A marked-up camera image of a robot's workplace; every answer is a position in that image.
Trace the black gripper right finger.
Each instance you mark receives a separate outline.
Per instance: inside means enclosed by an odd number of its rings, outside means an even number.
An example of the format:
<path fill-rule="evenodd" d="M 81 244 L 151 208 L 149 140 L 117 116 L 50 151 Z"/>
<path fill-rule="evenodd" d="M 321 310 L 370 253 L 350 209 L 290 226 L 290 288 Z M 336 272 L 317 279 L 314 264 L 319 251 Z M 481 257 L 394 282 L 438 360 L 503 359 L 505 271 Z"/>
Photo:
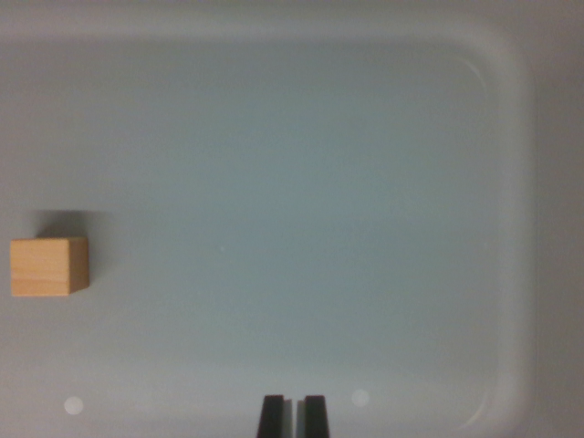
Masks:
<path fill-rule="evenodd" d="M 297 402 L 297 438 L 329 438 L 329 419 L 324 395 L 308 395 Z"/>

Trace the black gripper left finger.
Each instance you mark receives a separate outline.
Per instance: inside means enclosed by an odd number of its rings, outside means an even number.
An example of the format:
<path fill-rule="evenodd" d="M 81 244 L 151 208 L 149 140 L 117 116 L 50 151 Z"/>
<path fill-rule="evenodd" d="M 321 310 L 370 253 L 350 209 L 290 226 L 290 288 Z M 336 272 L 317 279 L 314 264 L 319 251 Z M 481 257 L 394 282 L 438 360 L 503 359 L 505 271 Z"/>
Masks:
<path fill-rule="evenodd" d="M 292 401 L 282 394 L 266 395 L 263 399 L 257 438 L 291 438 L 293 435 Z"/>

